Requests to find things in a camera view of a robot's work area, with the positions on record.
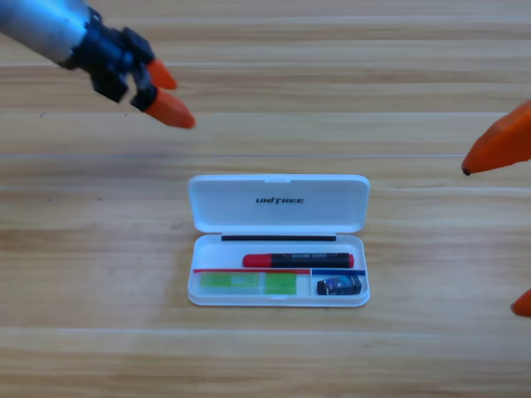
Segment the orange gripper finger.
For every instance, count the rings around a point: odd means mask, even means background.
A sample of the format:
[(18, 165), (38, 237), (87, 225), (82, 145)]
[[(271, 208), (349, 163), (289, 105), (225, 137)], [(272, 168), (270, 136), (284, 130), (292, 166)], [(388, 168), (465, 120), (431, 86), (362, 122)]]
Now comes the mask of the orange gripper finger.
[(530, 159), (530, 101), (495, 121), (473, 144), (461, 164), (469, 176)]
[(531, 289), (519, 296), (510, 306), (511, 311), (520, 317), (531, 317)]

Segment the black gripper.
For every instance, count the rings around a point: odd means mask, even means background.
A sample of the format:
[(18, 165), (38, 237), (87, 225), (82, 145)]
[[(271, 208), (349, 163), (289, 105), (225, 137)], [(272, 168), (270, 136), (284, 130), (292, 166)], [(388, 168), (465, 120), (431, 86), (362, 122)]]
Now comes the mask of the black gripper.
[(167, 126), (192, 129), (196, 120), (188, 107), (155, 87), (175, 90), (178, 83), (166, 65), (155, 58), (149, 42), (128, 27), (120, 31), (107, 27), (93, 8), (89, 15), (83, 40), (61, 67), (85, 71), (94, 91), (115, 103), (128, 91), (127, 76), (132, 75), (137, 90), (131, 100), (135, 108)]

